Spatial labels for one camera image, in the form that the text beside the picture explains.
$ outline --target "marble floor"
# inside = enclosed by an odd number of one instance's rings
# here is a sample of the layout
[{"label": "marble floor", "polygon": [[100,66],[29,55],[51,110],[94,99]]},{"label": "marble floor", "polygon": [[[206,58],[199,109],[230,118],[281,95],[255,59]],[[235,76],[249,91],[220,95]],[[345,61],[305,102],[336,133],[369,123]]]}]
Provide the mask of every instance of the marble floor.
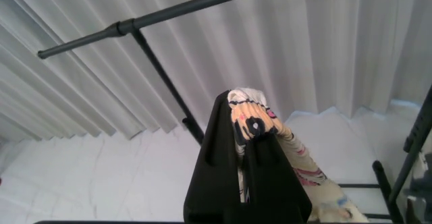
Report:
[{"label": "marble floor", "polygon": [[[337,183],[376,183],[379,159],[393,181],[419,108],[392,101],[386,115],[360,108],[347,119],[335,108],[295,112],[287,120],[314,160]],[[200,150],[178,127],[120,134],[21,142],[0,186],[0,223],[41,220],[182,221],[182,207]],[[379,190],[346,190],[366,213],[387,213]]]}]

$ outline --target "clothes rack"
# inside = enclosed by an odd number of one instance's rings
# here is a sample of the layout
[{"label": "clothes rack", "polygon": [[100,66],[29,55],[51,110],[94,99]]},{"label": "clothes rack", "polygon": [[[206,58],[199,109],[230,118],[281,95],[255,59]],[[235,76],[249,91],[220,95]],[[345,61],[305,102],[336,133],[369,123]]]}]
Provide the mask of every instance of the clothes rack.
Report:
[{"label": "clothes rack", "polygon": [[[163,69],[156,55],[153,53],[149,44],[147,43],[144,35],[139,31],[141,28],[156,24],[159,22],[164,22],[166,20],[176,18],[188,13],[199,11],[214,5],[219,5],[232,0],[191,0],[161,11],[156,11],[139,18],[132,18],[129,20],[116,22],[106,29],[95,32],[84,36],[82,38],[58,45],[56,47],[39,51],[37,53],[38,57],[41,59],[46,59],[50,56],[69,51],[90,43],[103,40],[105,38],[116,38],[125,36],[127,34],[132,34],[135,41],[140,45],[140,48],[144,51],[144,54],[148,57],[149,61],[152,63],[157,73],[168,87],[170,93],[173,95],[175,101],[178,103],[180,108],[185,114],[185,118],[182,123],[187,127],[188,131],[192,134],[194,139],[202,144],[204,133],[195,120],[193,114],[190,112],[188,106],[185,104],[183,98],[173,85],[171,79]],[[382,164],[379,161],[373,163],[373,170],[377,177],[378,184],[340,184],[342,188],[379,188],[385,199],[389,215],[380,214],[366,214],[369,218],[377,219],[391,219],[394,223],[403,223],[402,215],[400,214],[399,208],[396,205],[396,198],[398,197],[408,174],[414,165],[415,158],[420,152],[423,144],[425,143],[426,137],[428,136],[432,126],[432,87],[429,90],[425,102],[421,107],[420,113],[416,119],[416,122],[411,130],[409,137],[407,137],[405,142],[404,150],[408,152],[403,167],[400,174],[394,184],[394,188],[390,187],[390,184],[385,175]]]}]

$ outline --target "tile floor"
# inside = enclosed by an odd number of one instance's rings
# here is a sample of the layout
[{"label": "tile floor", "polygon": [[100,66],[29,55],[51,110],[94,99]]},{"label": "tile floor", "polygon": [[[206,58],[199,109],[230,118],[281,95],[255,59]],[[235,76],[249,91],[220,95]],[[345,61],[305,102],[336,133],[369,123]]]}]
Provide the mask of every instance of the tile floor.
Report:
[{"label": "tile floor", "polygon": [[[376,183],[372,162],[393,181],[402,146],[419,108],[392,101],[386,116],[365,108],[346,119],[335,108],[295,112],[287,120],[322,170],[338,183]],[[21,142],[2,173],[0,223],[41,220],[182,221],[182,207],[199,152],[188,132],[143,132]],[[379,190],[347,190],[359,209],[387,213]]]}]

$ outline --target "curtain fold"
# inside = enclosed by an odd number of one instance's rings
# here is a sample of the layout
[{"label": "curtain fold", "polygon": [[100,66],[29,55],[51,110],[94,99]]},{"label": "curtain fold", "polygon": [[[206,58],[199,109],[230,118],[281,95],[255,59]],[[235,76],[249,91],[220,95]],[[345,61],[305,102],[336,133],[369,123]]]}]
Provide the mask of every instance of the curtain fold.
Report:
[{"label": "curtain fold", "polygon": [[[132,36],[36,52],[185,1],[0,0],[1,139],[172,130],[184,114]],[[262,90],[283,121],[422,103],[431,22],[430,0],[235,0],[141,31],[204,124],[237,86]]]}]

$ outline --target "crumpled cloth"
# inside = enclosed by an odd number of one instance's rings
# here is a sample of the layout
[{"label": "crumpled cloth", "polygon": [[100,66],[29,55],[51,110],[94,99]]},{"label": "crumpled cloth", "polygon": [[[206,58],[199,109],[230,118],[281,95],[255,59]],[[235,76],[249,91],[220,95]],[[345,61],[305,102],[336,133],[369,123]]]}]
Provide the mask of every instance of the crumpled cloth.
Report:
[{"label": "crumpled cloth", "polygon": [[[312,160],[308,149],[267,106],[263,92],[236,88],[228,94],[232,109],[236,152],[241,164],[244,147],[257,136],[275,134],[298,180],[312,202],[308,221],[366,223],[369,220],[348,199],[342,189],[331,181]],[[244,202],[242,170],[238,168],[240,198]]]}]

